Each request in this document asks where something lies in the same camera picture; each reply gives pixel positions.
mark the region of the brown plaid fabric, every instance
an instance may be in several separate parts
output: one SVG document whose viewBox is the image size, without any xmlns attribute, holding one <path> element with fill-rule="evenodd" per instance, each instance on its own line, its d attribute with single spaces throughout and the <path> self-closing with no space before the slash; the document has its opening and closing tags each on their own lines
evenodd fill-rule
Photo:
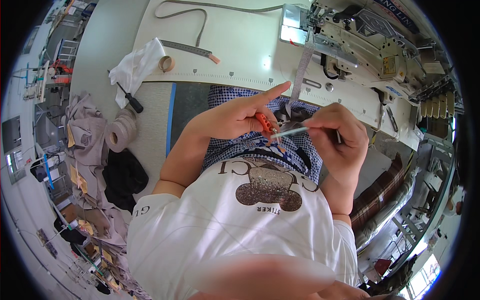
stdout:
<svg viewBox="0 0 480 300">
<path fill-rule="evenodd" d="M 395 191 L 403 184 L 404 175 L 402 159 L 400 154 L 397 153 L 390 168 L 383 172 L 370 187 L 353 201 L 350 219 L 354 232 L 361 229 L 371 217 L 387 204 Z"/>
</svg>

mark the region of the tape roll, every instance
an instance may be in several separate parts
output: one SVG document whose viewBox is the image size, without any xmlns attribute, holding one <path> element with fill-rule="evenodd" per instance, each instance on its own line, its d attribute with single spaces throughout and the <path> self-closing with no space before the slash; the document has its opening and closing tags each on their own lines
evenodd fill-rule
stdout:
<svg viewBox="0 0 480 300">
<path fill-rule="evenodd" d="M 135 139 L 135 136 L 137 135 L 137 127 L 135 126 L 135 123 L 132 121 L 132 119 L 127 116 L 120 116 L 115 121 L 120 122 L 125 126 L 129 133 L 129 138 L 131 138 L 129 142 L 133 141 Z"/>
<path fill-rule="evenodd" d="M 124 108 L 118 111 L 115 118 L 118 119 L 118 117 L 120 116 L 129 116 L 134 121 L 137 119 L 137 116 L 135 116 L 135 113 L 127 108 Z"/>
<path fill-rule="evenodd" d="M 105 128 L 105 142 L 113 152 L 123 151 L 137 135 L 135 120 L 123 112 Z"/>
<path fill-rule="evenodd" d="M 175 67 L 175 60 L 173 57 L 165 55 L 164 57 L 160 58 L 158 67 L 163 71 L 163 73 L 169 72 L 173 70 L 173 67 Z"/>
</svg>

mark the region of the orange-handled pliers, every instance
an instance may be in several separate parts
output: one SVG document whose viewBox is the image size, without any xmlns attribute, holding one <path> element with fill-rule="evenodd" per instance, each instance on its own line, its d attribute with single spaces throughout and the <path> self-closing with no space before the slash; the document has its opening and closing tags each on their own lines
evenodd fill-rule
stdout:
<svg viewBox="0 0 480 300">
<path fill-rule="evenodd" d="M 264 130 L 266 132 L 269 132 L 269 133 L 274 133 L 274 134 L 277 134 L 278 131 L 275 129 L 275 127 L 272 126 L 272 123 L 270 123 L 270 120 L 267 119 L 267 117 L 261 113 L 261 112 L 257 112 L 255 114 L 255 117 L 257 118 L 257 120 L 262 124 L 262 126 L 264 127 Z M 276 142 L 278 144 L 280 144 L 280 140 L 279 138 L 276 138 Z"/>
</svg>

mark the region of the black screwdriver handle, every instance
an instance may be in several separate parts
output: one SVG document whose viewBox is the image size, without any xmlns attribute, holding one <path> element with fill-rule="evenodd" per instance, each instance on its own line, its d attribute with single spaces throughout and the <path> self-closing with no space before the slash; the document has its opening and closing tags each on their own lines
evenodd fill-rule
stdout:
<svg viewBox="0 0 480 300">
<path fill-rule="evenodd" d="M 125 94 L 125 98 L 128 99 L 128 102 L 133 107 L 133 109 L 137 112 L 137 114 L 141 113 L 144 110 L 144 107 L 137 101 L 130 93 Z"/>
</svg>

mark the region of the white fabric scrap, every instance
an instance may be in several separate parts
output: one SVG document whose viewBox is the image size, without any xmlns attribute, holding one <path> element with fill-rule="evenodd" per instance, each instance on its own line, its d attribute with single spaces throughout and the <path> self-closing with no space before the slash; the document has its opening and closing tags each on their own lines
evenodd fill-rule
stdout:
<svg viewBox="0 0 480 300">
<path fill-rule="evenodd" d="M 110 71 L 108 75 L 110 84 L 114 85 L 118 82 L 127 93 L 134 96 L 145 77 L 158 68 L 158 62 L 163 56 L 165 56 L 163 46 L 158 38 L 154 38 L 140 50 L 127 54 L 118 66 Z M 121 109 L 128 104 L 125 93 L 118 86 L 115 101 Z"/>
</svg>

